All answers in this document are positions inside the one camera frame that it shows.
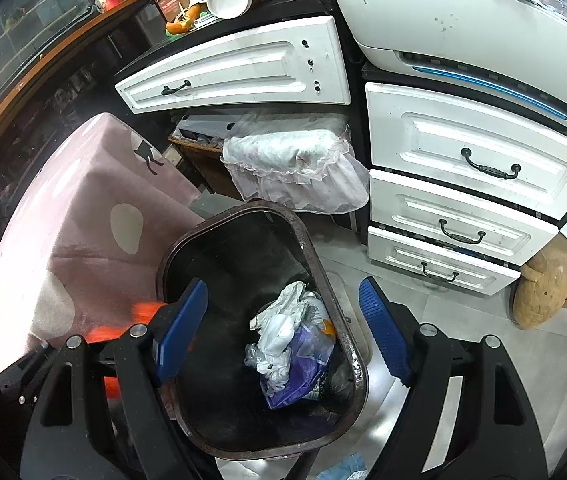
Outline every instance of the drawer panel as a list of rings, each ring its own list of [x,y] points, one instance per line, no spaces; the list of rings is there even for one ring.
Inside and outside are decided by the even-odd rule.
[[[166,86],[183,88],[163,95]],[[116,89],[135,114],[236,103],[350,104],[332,16],[274,23],[200,44],[124,79]]]
[[[456,96],[367,83],[372,164],[428,176],[560,219],[567,211],[567,137]],[[462,150],[470,150],[467,158]],[[513,175],[504,179],[470,162]]]
[[[520,276],[518,270],[376,227],[368,227],[368,256],[385,264],[411,270],[421,276],[425,271],[435,280],[454,278],[451,282],[454,285],[488,296]]]
[[[556,226],[515,209],[396,173],[371,170],[370,188],[373,221],[517,265],[559,232]],[[481,242],[460,241],[463,237]]]

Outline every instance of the purple plastic bag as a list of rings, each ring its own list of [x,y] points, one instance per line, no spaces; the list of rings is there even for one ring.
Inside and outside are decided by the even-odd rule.
[[[302,323],[288,346],[292,355],[288,383],[284,389],[268,397],[268,379],[261,376],[261,389],[268,407],[276,410],[307,395],[326,371],[334,347],[335,343],[330,336],[322,333],[315,325]]]

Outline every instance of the blue gripper pad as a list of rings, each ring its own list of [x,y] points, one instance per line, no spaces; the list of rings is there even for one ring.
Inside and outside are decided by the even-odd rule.
[[[359,285],[359,306],[390,374],[399,378],[404,386],[411,386],[409,347],[388,310],[393,306],[406,307],[390,303],[374,278],[365,278]]]
[[[208,308],[208,287],[205,282],[196,280],[188,286],[179,299],[178,312],[163,331],[161,339],[154,342],[154,362],[156,378],[164,383],[176,377],[188,353],[188,346],[194,337],[201,319]]]

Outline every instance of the orange object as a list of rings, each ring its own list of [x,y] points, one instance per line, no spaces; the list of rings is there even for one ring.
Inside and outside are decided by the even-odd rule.
[[[165,304],[167,303],[161,303],[160,301],[135,303],[132,306],[131,324],[148,324],[154,317],[154,314],[156,314],[156,311]],[[99,343],[118,339],[126,330],[127,327],[95,326],[85,337],[88,343]],[[103,383],[105,384],[105,396],[107,399],[116,400],[121,398],[121,388],[119,388],[119,381],[116,377],[104,377]]]
[[[201,6],[194,4],[183,12],[181,18],[166,23],[166,30],[170,34],[184,34],[194,26],[194,21],[199,18],[199,16],[201,16]]]

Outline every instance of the black countertop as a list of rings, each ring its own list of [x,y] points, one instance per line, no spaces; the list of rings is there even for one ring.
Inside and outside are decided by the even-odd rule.
[[[114,76],[114,80],[119,82],[157,61],[172,56],[172,54],[183,52],[193,46],[222,38],[228,34],[269,25],[270,23],[329,14],[332,10],[331,0],[266,0],[243,16],[233,20],[220,20],[198,30],[193,30],[181,38],[166,39],[166,41],[149,49],[121,69]]]

